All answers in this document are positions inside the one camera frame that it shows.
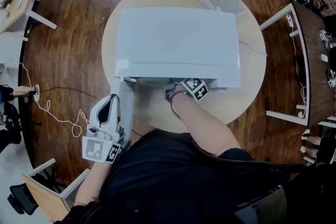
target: black shirt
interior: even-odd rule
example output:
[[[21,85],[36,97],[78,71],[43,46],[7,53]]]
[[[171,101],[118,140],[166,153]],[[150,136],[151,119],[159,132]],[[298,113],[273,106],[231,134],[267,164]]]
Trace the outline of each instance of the black shirt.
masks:
[[[237,148],[219,158],[252,160]],[[266,168],[209,158],[189,134],[154,130],[115,161],[98,200],[73,207],[62,223],[232,223],[238,204],[277,179]]]

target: round table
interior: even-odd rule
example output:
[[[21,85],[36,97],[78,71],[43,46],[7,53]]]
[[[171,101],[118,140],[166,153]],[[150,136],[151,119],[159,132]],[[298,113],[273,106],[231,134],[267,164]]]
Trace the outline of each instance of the round table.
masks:
[[[122,0],[112,12],[103,34],[102,62],[106,77],[112,85],[114,78],[114,55],[120,12],[131,7],[189,7],[203,8],[198,0]],[[251,11],[236,16],[239,38],[241,87],[227,92],[210,92],[199,104],[225,124],[238,118],[253,102],[261,87],[266,69],[266,51],[263,35]],[[137,84],[134,115],[140,120],[169,132],[185,132],[183,123],[172,113],[163,99],[163,89]]]

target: power outlet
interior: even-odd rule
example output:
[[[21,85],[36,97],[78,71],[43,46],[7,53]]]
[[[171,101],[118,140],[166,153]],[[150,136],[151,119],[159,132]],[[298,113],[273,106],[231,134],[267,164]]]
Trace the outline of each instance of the power outlet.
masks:
[[[294,24],[293,24],[293,21],[292,21],[292,17],[289,14],[287,14],[286,18],[287,18],[289,26],[290,27],[294,27]]]

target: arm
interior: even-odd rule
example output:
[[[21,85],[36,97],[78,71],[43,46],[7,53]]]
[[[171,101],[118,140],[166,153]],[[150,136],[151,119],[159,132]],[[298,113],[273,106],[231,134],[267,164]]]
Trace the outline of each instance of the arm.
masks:
[[[178,93],[172,101],[181,121],[201,149],[219,156],[230,148],[240,148],[231,130],[189,96]]]
[[[75,205],[87,205],[94,201],[110,171],[111,164],[95,163],[76,195]]]

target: wooden floor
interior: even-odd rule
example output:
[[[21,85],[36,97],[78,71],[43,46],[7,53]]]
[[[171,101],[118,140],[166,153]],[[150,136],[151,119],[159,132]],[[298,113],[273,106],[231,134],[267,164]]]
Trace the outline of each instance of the wooden floor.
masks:
[[[109,85],[101,61],[101,40],[105,24],[121,0],[41,0],[36,12],[57,24],[53,30],[34,23],[24,55],[32,83],[41,90],[52,87],[78,89],[96,98],[109,94]],[[261,24],[285,6],[288,0],[243,0]],[[267,48],[267,68],[261,90],[247,111],[229,124],[239,143],[257,159],[294,164],[301,163],[300,137],[291,149],[286,142],[300,135],[305,128],[270,118],[268,109],[297,114],[295,104],[302,104],[300,88],[293,65],[294,48],[288,33],[291,29],[282,20],[263,31]],[[23,73],[23,84],[28,84]],[[40,105],[61,120],[77,119],[79,109],[89,116],[97,100],[84,93],[68,89],[42,92]],[[73,180],[90,163],[81,157],[81,138],[71,134],[71,125],[55,121],[36,104],[30,106],[31,120],[42,123],[32,127],[26,136],[28,152],[36,165],[56,158],[58,174]],[[80,124],[85,134],[85,124]],[[148,126],[135,121],[134,130],[144,134]]]

